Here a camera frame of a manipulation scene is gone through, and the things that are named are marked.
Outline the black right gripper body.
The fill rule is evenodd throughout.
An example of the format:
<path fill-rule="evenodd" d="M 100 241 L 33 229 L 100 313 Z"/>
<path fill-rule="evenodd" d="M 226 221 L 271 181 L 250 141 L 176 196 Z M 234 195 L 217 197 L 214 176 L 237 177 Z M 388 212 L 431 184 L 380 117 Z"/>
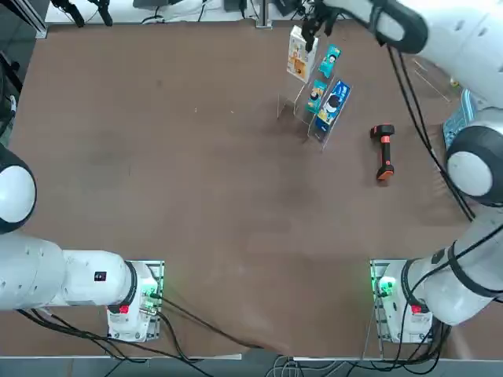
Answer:
<path fill-rule="evenodd" d="M 334 7 L 326 5 L 322 0 L 311 2 L 312 9 L 309 13 L 310 18 L 331 18 L 337 17 L 337 10 Z"/>

